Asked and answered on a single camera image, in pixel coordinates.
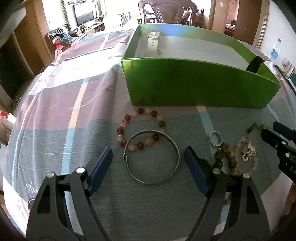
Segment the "silver metal bangle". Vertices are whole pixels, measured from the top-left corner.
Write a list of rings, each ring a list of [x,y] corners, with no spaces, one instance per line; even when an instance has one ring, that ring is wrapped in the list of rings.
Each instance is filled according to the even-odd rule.
[[[157,185],[169,180],[180,164],[174,140],[158,130],[142,130],[126,141],[122,158],[128,174],[137,182]]]

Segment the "green book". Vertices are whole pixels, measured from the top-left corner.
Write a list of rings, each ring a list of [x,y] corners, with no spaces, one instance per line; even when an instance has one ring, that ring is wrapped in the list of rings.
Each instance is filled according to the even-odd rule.
[[[288,78],[288,81],[293,91],[296,92],[296,73],[295,72],[291,74],[291,76]]]

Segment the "black wristband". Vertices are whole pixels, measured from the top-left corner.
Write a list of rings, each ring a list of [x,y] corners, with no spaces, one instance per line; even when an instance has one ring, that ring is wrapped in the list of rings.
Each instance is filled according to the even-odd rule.
[[[264,62],[265,60],[263,60],[260,56],[255,56],[245,70],[256,74],[261,64]]]

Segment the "plastic water bottle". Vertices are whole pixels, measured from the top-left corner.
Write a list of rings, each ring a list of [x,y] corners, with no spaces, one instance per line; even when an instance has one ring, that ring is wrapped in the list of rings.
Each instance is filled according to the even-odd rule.
[[[277,41],[274,43],[271,52],[269,54],[269,59],[271,62],[276,61],[278,54],[280,52],[280,44],[281,44],[281,39],[278,38]]]

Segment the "red white box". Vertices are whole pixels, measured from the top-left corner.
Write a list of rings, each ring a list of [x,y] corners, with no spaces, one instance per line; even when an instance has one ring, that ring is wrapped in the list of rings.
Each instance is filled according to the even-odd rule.
[[[13,114],[7,113],[6,111],[1,111],[0,128],[1,128],[2,144],[6,146],[8,145],[9,138],[15,123],[16,123],[16,117]]]

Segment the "striped plaid tablecloth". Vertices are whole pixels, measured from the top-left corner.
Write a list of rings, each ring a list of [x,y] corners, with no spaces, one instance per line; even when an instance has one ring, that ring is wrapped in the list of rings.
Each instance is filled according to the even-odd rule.
[[[132,30],[99,34],[64,52],[40,76],[23,99],[6,151],[4,200],[12,219],[26,233],[29,200],[35,198],[46,174],[68,174],[99,157],[106,146],[113,161],[92,204],[112,240],[186,239],[205,203],[184,162],[192,146],[214,162],[216,148],[208,133],[219,131],[234,146],[253,123],[279,121],[295,128],[295,94],[282,78],[281,89],[264,109],[163,107],[155,110],[166,122],[165,132],[180,150],[180,165],[165,183],[145,185],[129,174],[116,129],[130,103],[121,56]],[[258,154],[252,178],[266,209],[272,231],[284,214],[292,184],[278,169],[276,151],[250,133]]]

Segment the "green cardboard box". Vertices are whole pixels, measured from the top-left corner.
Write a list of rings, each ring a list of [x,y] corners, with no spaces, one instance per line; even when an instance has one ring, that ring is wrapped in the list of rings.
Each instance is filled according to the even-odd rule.
[[[160,32],[161,54],[146,57],[147,36]],[[245,69],[258,56],[240,41],[203,28],[141,24],[121,64],[134,106],[264,108],[281,84],[265,65]]]

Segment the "white watch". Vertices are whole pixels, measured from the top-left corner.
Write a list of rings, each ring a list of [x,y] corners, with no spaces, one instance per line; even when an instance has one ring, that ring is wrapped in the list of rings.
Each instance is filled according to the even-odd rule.
[[[158,49],[158,42],[160,38],[160,32],[152,31],[147,36],[147,52],[146,57],[156,57],[161,54],[161,51]]]

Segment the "dark wooden chair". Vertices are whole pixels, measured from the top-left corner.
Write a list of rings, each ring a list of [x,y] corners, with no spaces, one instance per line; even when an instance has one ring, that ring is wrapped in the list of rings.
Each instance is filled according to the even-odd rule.
[[[177,24],[201,26],[204,9],[192,1],[139,1],[139,24]]]

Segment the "chair with colourful clothes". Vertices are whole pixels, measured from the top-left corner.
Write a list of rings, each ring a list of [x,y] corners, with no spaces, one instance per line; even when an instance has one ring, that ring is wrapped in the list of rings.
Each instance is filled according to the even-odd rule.
[[[67,25],[61,25],[58,28],[48,32],[47,37],[55,48],[55,57],[57,57],[62,49],[72,44],[78,35],[75,31],[68,31]]]

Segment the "black television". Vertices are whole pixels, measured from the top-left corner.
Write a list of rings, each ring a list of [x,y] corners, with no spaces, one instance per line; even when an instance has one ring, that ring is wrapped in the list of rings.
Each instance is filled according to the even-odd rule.
[[[94,20],[93,2],[84,2],[74,5],[74,13],[78,26]]]

